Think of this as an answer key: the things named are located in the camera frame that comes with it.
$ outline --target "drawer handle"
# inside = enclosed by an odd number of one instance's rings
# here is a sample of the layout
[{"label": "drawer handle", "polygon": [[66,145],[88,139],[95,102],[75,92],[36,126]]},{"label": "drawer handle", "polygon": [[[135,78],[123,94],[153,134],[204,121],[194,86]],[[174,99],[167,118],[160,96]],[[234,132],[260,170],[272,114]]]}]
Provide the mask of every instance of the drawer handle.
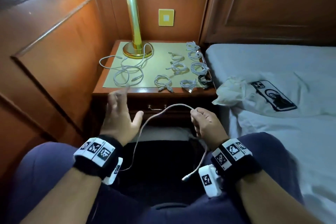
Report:
[{"label": "drawer handle", "polygon": [[163,110],[163,109],[152,109],[151,105],[148,105],[148,109],[151,110],[151,111],[162,111]]}]

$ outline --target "black cable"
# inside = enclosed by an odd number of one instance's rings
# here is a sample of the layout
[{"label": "black cable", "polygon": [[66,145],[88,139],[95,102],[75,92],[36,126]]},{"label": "black cable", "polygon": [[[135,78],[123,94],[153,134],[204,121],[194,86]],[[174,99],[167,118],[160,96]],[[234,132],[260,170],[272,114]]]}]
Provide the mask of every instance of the black cable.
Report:
[{"label": "black cable", "polygon": [[212,79],[207,75],[199,75],[198,82],[205,90],[212,86]]}]

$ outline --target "wooden headboard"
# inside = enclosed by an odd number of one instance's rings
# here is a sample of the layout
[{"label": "wooden headboard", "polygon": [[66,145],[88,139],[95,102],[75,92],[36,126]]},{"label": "wooden headboard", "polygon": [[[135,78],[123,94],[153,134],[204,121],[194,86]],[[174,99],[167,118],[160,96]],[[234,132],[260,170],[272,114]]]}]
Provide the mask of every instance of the wooden headboard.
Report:
[{"label": "wooden headboard", "polygon": [[336,0],[209,0],[203,43],[336,45]]}]

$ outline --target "smartphone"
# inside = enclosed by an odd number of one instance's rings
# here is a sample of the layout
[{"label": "smartphone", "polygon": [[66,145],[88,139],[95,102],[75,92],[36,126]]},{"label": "smartphone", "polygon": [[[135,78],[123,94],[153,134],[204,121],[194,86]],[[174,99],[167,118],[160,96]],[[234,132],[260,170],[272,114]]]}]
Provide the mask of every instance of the smartphone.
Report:
[{"label": "smartphone", "polygon": [[269,81],[251,82],[251,85],[272,105],[275,111],[283,112],[297,109],[297,106]]}]

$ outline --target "yellow wall plate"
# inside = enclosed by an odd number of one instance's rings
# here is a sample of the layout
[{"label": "yellow wall plate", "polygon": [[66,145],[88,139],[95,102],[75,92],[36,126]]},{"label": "yellow wall plate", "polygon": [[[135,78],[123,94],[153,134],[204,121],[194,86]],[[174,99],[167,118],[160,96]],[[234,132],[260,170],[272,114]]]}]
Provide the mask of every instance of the yellow wall plate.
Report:
[{"label": "yellow wall plate", "polygon": [[174,26],[174,9],[159,9],[159,26]]}]

